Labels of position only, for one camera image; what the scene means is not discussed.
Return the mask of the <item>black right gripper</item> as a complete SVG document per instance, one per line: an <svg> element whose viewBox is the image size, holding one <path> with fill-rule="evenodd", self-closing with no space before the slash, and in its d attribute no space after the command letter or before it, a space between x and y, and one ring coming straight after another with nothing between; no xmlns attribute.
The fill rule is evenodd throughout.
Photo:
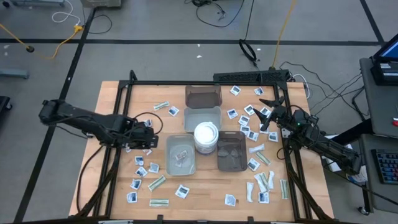
<svg viewBox="0 0 398 224"><path fill-rule="evenodd" d="M284 100L284 96L281 96L273 101L261 98L259 99L260 102L264 103L268 107L274 108L269 115L265 115L255 108L253 109L262 124L260 128L261 131L266 131L268 129L270 121L275 122L279 127L282 128L293 128L291 107L283 106Z"/></svg>

